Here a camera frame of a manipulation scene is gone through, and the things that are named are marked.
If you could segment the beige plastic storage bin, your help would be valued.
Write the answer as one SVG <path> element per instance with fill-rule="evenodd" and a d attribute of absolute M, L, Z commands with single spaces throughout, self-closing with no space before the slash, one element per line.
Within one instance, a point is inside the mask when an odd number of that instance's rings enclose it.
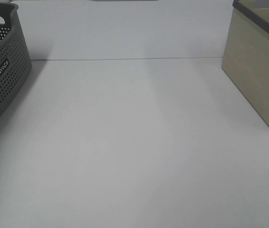
<path fill-rule="evenodd" d="M 269 127 L 269 0 L 235 0 L 222 69 Z"/>

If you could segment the grey perforated plastic basket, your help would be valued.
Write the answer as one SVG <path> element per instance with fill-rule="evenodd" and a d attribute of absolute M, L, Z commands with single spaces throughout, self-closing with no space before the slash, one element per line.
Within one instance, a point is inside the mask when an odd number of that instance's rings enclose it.
<path fill-rule="evenodd" d="M 16 4 L 0 2 L 0 116 L 32 69 L 17 10 Z"/>

